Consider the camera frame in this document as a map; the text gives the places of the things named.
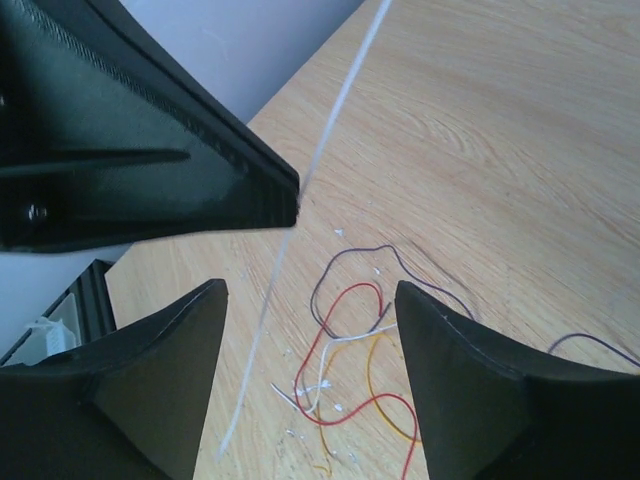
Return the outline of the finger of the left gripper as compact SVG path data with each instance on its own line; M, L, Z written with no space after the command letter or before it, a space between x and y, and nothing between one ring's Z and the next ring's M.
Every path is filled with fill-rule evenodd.
M299 189L121 3L2 3L4 252L290 228Z

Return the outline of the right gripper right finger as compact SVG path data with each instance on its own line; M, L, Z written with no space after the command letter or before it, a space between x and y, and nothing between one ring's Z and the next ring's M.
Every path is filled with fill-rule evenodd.
M433 479L635 479L639 379L533 349L416 285L395 311Z

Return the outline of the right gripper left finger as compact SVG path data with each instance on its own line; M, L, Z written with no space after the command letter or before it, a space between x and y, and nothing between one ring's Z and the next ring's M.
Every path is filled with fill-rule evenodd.
M190 479L224 332L211 279L164 309L1 371L5 479Z

